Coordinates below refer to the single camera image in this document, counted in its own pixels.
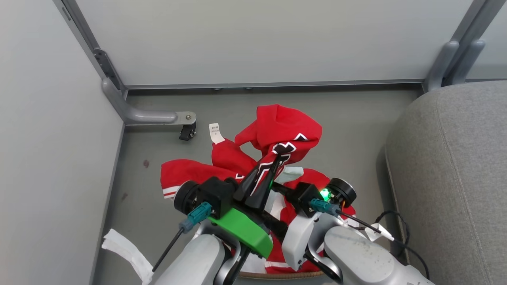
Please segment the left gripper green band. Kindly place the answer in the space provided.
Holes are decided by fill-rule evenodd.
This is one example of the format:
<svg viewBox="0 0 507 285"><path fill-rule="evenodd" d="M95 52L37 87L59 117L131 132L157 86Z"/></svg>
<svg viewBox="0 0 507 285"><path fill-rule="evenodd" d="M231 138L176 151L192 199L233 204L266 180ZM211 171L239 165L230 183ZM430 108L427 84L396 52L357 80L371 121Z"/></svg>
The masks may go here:
<svg viewBox="0 0 507 285"><path fill-rule="evenodd" d="M272 162L255 166L239 185L235 180L206 180L201 184L189 180L180 185L174 207L187 216L179 224L180 232L186 234L209 220L253 253L268 258L274 247L270 235L242 212L237 202L262 211L281 161L282 157L277 156Z"/></svg>

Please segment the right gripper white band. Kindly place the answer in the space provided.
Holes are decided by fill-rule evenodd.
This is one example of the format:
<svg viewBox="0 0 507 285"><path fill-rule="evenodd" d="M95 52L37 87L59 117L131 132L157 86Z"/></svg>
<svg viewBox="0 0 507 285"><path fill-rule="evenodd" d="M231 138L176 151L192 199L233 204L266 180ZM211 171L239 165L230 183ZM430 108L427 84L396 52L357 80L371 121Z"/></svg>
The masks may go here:
<svg viewBox="0 0 507 285"><path fill-rule="evenodd" d="M353 187L339 178L332 178L324 188L331 195L328 205L317 187L310 183L299 182L295 189L282 184L272 184L272 190L280 193L293 204L297 216L289 224L280 221L269 213L260 215L263 224L281 243L285 262L299 270L304 260L311 261L323 272L339 272L339 268L329 258L319 256L318 249L324 243L324 236L335 226L344 226L340 213L329 207L342 209L342 203L350 206L356 199Z"/></svg>

